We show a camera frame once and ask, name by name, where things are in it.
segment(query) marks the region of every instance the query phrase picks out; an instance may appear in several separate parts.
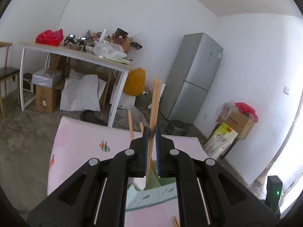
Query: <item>chair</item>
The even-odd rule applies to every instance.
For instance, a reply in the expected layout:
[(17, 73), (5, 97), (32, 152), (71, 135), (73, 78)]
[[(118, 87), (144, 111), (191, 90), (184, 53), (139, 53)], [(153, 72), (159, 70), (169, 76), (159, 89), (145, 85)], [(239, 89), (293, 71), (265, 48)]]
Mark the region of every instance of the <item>chair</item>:
[(3, 115), (4, 119), (5, 119), (5, 111), (4, 111), (4, 107), (3, 107), (3, 103), (2, 103), (2, 93), (1, 93), (1, 83), (2, 82), (4, 82), (5, 97), (7, 97), (6, 81), (9, 78), (13, 78), (13, 81), (17, 80), (18, 103), (20, 104), (20, 95), (19, 95), (20, 70), (13, 68), (13, 67), (7, 67), (7, 59), (9, 56), (9, 47), (10, 46), (12, 46), (12, 43), (0, 42), (0, 48), (7, 47), (5, 64), (4, 64), (3, 68), (0, 68), (0, 105), (1, 105), (1, 111), (2, 111), (2, 115)]

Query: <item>red plastic bag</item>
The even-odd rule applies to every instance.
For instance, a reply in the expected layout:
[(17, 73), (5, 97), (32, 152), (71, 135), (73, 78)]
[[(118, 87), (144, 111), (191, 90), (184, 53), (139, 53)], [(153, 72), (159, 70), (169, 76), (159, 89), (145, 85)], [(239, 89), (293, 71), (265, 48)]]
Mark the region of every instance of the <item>red plastic bag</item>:
[(237, 102), (237, 103), (235, 103), (235, 105), (238, 107), (240, 112), (250, 114), (251, 119), (255, 122), (258, 122), (259, 119), (256, 114), (256, 111), (251, 106), (247, 105), (244, 102)]
[(36, 38), (37, 44), (47, 44), (52, 46), (58, 46), (61, 41), (63, 40), (63, 30), (60, 29), (59, 31), (52, 31), (47, 30), (40, 33)]

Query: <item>label sticker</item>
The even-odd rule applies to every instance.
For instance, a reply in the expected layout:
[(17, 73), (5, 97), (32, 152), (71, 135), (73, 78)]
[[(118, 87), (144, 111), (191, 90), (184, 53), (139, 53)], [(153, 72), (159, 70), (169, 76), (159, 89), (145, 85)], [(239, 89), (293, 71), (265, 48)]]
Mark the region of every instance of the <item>label sticker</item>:
[(220, 50), (220, 51), (219, 51), (219, 54), (218, 54), (218, 58), (219, 58), (219, 59), (221, 59), (221, 57), (222, 57), (222, 53), (223, 53), (223, 51), (222, 51), (222, 50)]

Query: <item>cardboard box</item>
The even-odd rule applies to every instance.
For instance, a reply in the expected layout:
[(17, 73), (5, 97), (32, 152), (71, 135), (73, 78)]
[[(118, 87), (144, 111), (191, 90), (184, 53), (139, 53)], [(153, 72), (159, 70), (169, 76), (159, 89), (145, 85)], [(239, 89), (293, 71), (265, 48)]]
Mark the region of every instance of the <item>cardboard box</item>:
[(36, 110), (44, 113), (52, 113), (61, 99), (61, 90), (65, 84), (60, 80), (55, 87), (49, 88), (36, 86)]
[(235, 132), (238, 133), (237, 138), (245, 139), (254, 125), (254, 121), (242, 114), (241, 112), (231, 112), (229, 117), (225, 120), (223, 117), (227, 117), (226, 110), (223, 108), (222, 113), (217, 118), (217, 122), (222, 124), (223, 122), (229, 125)]

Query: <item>sticker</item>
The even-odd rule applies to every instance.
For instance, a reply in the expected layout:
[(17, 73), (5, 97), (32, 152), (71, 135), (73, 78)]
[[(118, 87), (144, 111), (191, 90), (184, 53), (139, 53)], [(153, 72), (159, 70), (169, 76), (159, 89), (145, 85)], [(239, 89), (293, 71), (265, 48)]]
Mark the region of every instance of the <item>sticker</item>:
[(218, 54), (218, 58), (219, 58), (219, 59), (221, 59), (222, 53), (223, 53), (223, 50), (220, 50), (220, 51), (219, 51), (219, 54)]
[(52, 166), (54, 165), (55, 163), (55, 159), (54, 159), (54, 154), (53, 154), (53, 158), (51, 159), (50, 163), (49, 163), (49, 168), (48, 168), (48, 171), (50, 171), (50, 169), (52, 168)]
[(107, 142), (104, 142), (103, 140), (102, 140), (102, 143), (100, 143), (99, 147), (105, 153), (108, 153), (110, 151), (109, 147), (107, 146)]

